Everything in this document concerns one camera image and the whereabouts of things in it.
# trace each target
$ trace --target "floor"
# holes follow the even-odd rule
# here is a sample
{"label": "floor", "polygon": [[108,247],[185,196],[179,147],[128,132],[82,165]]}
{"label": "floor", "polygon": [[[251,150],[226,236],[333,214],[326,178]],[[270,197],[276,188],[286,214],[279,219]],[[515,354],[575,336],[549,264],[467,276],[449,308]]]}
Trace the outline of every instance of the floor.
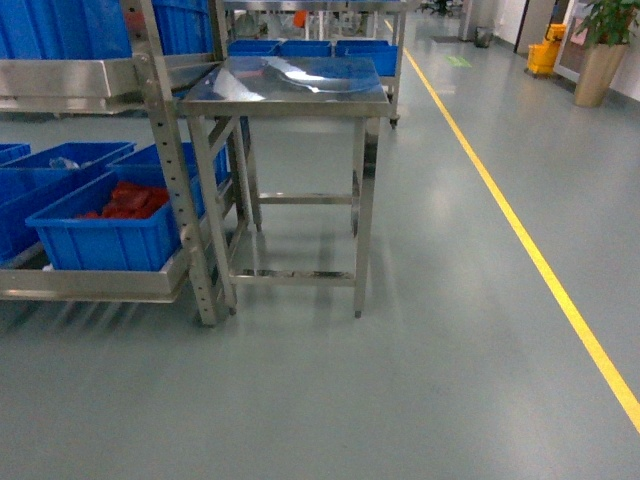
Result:
{"label": "floor", "polygon": [[[406,46],[638,395],[639,109],[580,109],[500,45],[430,40],[455,22],[412,14]],[[400,104],[362,319],[348,289],[244,287],[214,330],[188,289],[4,302],[0,477],[637,480],[638,430],[406,58]],[[264,191],[348,191],[349,124],[253,132]],[[151,143],[144,119],[1,122],[0,141],[72,139]],[[264,217],[240,264],[350,266],[348,208]]]}

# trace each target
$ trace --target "blue bin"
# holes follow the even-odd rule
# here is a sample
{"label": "blue bin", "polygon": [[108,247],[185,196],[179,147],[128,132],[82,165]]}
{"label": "blue bin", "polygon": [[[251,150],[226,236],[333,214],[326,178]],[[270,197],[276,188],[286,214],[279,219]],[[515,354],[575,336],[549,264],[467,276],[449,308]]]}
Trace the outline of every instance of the blue bin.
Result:
{"label": "blue bin", "polygon": [[331,42],[324,40],[287,40],[280,46],[283,57],[330,57]]}
{"label": "blue bin", "polygon": [[28,143],[0,143],[0,165],[31,153]]}
{"label": "blue bin", "polygon": [[336,56],[371,58],[378,75],[393,77],[396,74],[398,47],[389,45],[386,40],[338,40]]}
{"label": "blue bin", "polygon": [[[196,166],[196,156],[193,151],[193,145],[189,142],[182,144],[182,150],[184,151],[184,159],[187,164],[187,170],[189,175],[193,177],[198,174],[198,168]],[[142,150],[138,150],[135,153],[126,155],[107,166],[108,169],[119,168],[121,170],[135,170],[138,168],[159,167],[160,157],[158,155],[158,149],[155,145],[149,145]],[[229,177],[229,168],[227,166],[227,147],[222,147],[220,153],[215,158],[215,174],[216,184],[220,185]]]}
{"label": "blue bin", "polygon": [[[207,0],[153,0],[166,55],[211,51]],[[119,0],[3,0],[0,58],[131,56]]]}
{"label": "blue bin", "polygon": [[279,40],[236,40],[229,44],[231,57],[272,57],[278,55]]}
{"label": "blue bin", "polygon": [[[76,219],[101,210],[118,181],[164,187],[162,171],[107,173],[27,219],[56,270],[158,271],[180,245],[169,203],[144,220]],[[199,188],[194,177],[192,189]]]}
{"label": "blue bin", "polygon": [[86,183],[106,172],[106,166],[115,159],[133,152],[131,142],[68,142],[42,152],[0,165],[1,168],[51,168],[51,161],[65,158],[80,165],[76,170]]}
{"label": "blue bin", "polygon": [[0,169],[0,261],[9,260],[38,241],[25,219],[77,188],[66,170]]}

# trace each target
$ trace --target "metal cart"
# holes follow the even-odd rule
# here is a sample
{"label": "metal cart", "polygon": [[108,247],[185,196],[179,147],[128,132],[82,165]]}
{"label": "metal cart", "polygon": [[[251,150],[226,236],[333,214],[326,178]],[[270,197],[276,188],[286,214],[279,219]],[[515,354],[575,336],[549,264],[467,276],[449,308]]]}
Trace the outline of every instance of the metal cart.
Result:
{"label": "metal cart", "polygon": [[393,15],[393,32],[391,43],[398,46],[396,71],[392,77],[380,77],[382,85],[387,87],[387,96],[391,103],[389,122],[395,128],[398,125],[398,97],[400,94],[400,77],[402,74],[402,53],[404,47],[404,31],[407,12],[420,6],[420,0],[389,1],[334,1],[334,0],[225,0],[228,11],[293,11],[307,10],[318,12],[367,12]]}
{"label": "metal cart", "polygon": [[[208,186],[203,188],[203,194],[227,306],[232,310],[236,308],[237,284],[354,287],[354,310],[359,318],[364,307],[369,263],[378,130],[380,117],[389,114],[389,103],[371,59],[230,57],[189,92],[180,102],[180,111],[187,115],[200,176],[203,185]],[[355,272],[233,270],[233,252],[227,248],[219,214],[221,197],[211,187],[214,177],[211,162],[207,161],[210,150],[215,151],[216,142],[224,139],[215,129],[210,134],[204,119],[222,117],[224,123],[237,125],[238,115],[354,119],[352,192],[349,194],[260,194],[252,156],[241,156],[232,169],[239,168],[240,182],[247,186],[245,190],[248,189],[258,231],[262,225],[261,204],[350,205],[356,239]],[[234,242],[244,227],[241,222]]]}
{"label": "metal cart", "polygon": [[[168,303],[177,298],[189,278],[201,321],[213,326],[219,318],[215,309],[219,291],[212,281],[215,262],[209,248],[211,230],[206,216],[197,217],[191,198],[172,92],[193,85],[211,70],[214,61],[223,60],[226,27],[222,2],[209,1],[214,52],[167,57],[163,56],[151,0],[120,0],[120,5],[132,58],[0,60],[0,112],[114,114],[145,109],[182,248],[158,272],[42,271],[44,255],[42,247],[36,245],[0,267],[0,299]],[[222,130],[230,133],[233,167],[242,145],[240,132]],[[241,198],[237,185],[232,177],[218,190],[223,203],[221,215]],[[242,220],[242,202],[236,202],[236,209]]]}

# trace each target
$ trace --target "yellow floor line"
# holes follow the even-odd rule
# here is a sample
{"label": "yellow floor line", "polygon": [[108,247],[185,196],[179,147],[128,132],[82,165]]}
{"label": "yellow floor line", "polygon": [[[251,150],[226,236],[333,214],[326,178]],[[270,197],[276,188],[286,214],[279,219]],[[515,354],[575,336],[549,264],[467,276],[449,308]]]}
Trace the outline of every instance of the yellow floor line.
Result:
{"label": "yellow floor line", "polygon": [[[392,30],[391,24],[387,20],[385,20],[385,23],[387,24],[387,27]],[[449,127],[460,142],[460,145],[462,145],[462,148],[467,153],[471,162],[473,162],[476,170],[478,170],[478,173],[482,177],[482,180],[491,192],[491,195],[493,195],[493,198],[502,210],[502,213],[507,218],[507,221],[511,225],[511,228],[513,228],[513,231],[520,239],[520,243],[522,243],[522,246],[529,254],[529,257],[531,257],[531,260],[540,272],[540,275],[549,287],[549,290],[551,290],[551,293],[558,302],[558,305],[560,305],[560,308],[566,315],[569,323],[584,344],[587,352],[589,352],[589,355],[591,355],[591,358],[600,370],[600,373],[602,373],[602,376],[609,384],[611,391],[620,402],[620,405],[622,406],[626,414],[629,416],[631,423],[633,423],[638,433],[640,433],[640,403],[638,403],[638,399],[635,397],[635,395],[627,385],[627,382],[625,382],[624,378],[607,355],[607,352],[605,352],[604,348],[602,348],[602,345],[600,345],[600,342],[591,331],[591,328],[589,328],[589,325],[587,325],[587,322],[585,322],[578,308],[575,306],[575,304],[569,297],[569,294],[560,283],[560,280],[558,280],[558,277],[549,266],[549,263],[542,256],[542,253],[532,240],[527,230],[522,225],[522,222],[520,222],[520,219],[511,208],[511,205],[509,205],[509,202],[507,202],[507,199],[500,191],[500,188],[483,165],[480,157],[478,157],[476,152],[469,144],[469,141],[463,135],[460,127],[458,127],[457,123],[447,110],[447,107],[445,107],[444,103],[429,83],[429,80],[427,80],[427,77],[418,66],[418,63],[406,48],[404,49],[404,54],[418,74],[418,77],[420,77],[420,80],[422,80],[422,83],[433,98],[433,101],[440,109],[442,116],[449,124]]]}

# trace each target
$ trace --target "red object in crate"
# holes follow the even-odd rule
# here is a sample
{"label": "red object in crate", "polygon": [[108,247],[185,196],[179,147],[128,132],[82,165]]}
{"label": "red object in crate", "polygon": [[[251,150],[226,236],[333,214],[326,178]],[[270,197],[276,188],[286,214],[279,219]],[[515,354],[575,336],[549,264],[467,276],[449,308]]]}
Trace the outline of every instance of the red object in crate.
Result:
{"label": "red object in crate", "polygon": [[153,216],[168,201],[169,192],[166,188],[145,187],[120,181],[111,192],[111,201],[104,206],[101,215],[88,212],[76,218],[145,219]]}

